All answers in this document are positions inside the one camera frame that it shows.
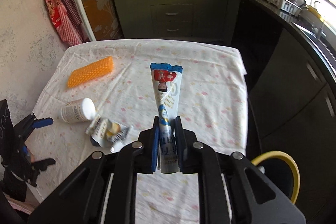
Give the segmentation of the person left hand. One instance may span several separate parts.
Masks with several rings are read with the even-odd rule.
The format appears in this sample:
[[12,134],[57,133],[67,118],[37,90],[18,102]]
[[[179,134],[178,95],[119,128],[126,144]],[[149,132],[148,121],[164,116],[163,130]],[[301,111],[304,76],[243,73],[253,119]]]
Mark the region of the person left hand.
[[28,160],[29,163],[34,162],[35,161],[34,155],[32,154],[32,152],[28,148],[26,148],[26,150],[27,150],[26,159]]

